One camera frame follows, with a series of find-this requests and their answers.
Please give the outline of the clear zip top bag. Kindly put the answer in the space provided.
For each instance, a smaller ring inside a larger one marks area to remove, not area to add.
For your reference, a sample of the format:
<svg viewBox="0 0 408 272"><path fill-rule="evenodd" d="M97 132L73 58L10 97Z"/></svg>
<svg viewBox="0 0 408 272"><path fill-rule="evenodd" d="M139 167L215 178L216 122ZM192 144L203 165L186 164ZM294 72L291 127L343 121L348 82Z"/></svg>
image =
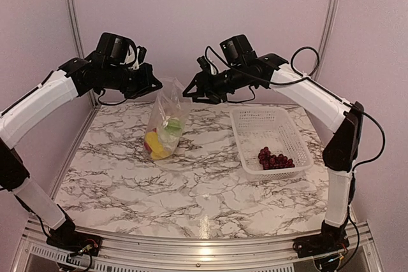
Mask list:
<svg viewBox="0 0 408 272"><path fill-rule="evenodd" d="M183 96L185 87L172 77L162 77L147 124L144 147L153 161L174 154L184 133L192 102Z"/></svg>

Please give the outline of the white cauliflower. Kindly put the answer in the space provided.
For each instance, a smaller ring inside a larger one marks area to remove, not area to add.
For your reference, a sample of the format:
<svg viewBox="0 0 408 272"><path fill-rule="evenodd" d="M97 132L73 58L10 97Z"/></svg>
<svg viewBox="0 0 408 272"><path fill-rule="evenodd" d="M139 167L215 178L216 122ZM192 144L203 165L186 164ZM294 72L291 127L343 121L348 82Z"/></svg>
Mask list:
<svg viewBox="0 0 408 272"><path fill-rule="evenodd" d="M184 123L179 118L169 118L157 126L159 142L171 153L177 148L183 132Z"/></svg>

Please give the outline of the yellow lemon toy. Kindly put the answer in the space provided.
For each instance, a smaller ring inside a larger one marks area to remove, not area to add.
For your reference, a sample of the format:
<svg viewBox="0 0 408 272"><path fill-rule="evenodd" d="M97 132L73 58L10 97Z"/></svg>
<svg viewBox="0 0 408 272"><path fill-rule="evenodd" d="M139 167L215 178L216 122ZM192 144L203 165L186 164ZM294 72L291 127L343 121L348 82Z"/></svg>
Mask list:
<svg viewBox="0 0 408 272"><path fill-rule="evenodd" d="M149 153L151 153L152 147L163 147L159 142L158 134L146 134L144 146Z"/></svg>

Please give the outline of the white plastic basket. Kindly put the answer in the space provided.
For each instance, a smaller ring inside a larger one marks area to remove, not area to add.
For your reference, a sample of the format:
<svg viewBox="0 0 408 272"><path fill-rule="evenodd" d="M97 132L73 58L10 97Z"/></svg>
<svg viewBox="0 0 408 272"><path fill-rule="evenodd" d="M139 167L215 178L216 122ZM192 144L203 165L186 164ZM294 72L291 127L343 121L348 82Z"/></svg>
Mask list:
<svg viewBox="0 0 408 272"><path fill-rule="evenodd" d="M294 178L314 165L306 142L284 108L241 106L233 108L229 115L238 155L249 181ZM282 154L291 159L294 166L264 169L258 155L265 147L272 155Z"/></svg>

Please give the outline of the purple grape bunch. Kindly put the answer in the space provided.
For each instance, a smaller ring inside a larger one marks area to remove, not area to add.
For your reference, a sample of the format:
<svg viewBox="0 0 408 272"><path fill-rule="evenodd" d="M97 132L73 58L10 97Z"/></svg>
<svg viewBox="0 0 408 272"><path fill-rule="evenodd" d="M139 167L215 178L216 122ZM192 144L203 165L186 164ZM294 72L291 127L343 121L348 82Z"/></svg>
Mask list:
<svg viewBox="0 0 408 272"><path fill-rule="evenodd" d="M268 147L264 147L259 151L258 161L263 170L286 169L294 168L295 164L292 158L283 154L275 155L271 153Z"/></svg>

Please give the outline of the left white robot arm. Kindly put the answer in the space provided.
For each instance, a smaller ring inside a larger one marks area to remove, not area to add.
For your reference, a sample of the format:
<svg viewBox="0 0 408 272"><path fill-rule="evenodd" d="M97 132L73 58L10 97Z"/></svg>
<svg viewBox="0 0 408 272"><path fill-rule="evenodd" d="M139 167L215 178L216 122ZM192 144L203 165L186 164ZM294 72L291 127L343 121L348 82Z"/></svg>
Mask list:
<svg viewBox="0 0 408 272"><path fill-rule="evenodd" d="M49 245L75 250L96 246L97 242L78 232L68 214L30 177L15 151L17 143L60 106L91 90L118 90L125 99L136 99L162 86L149 63L131 69L122 60L114 64L107 60L74 58L1 113L1 187L49 226Z"/></svg>

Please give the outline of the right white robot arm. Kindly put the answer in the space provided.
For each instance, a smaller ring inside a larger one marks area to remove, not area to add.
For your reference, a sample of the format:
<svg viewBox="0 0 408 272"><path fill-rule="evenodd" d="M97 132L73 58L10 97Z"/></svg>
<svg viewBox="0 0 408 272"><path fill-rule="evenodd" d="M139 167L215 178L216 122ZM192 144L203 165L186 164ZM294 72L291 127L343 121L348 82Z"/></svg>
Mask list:
<svg viewBox="0 0 408 272"><path fill-rule="evenodd" d="M354 197L355 178L352 173L361 137L363 107L351 104L310 77L294 71L290 63L276 54L254 58L231 59L227 70L213 75L210 62L198 58L197 73L183 92L196 103L219 104L227 94L246 86L273 89L317 117L333 137L323 150L328 169L328 208L318 234L294 240L293 249L299 258L321 255L348 247L346 225L350 221L349 205Z"/></svg>

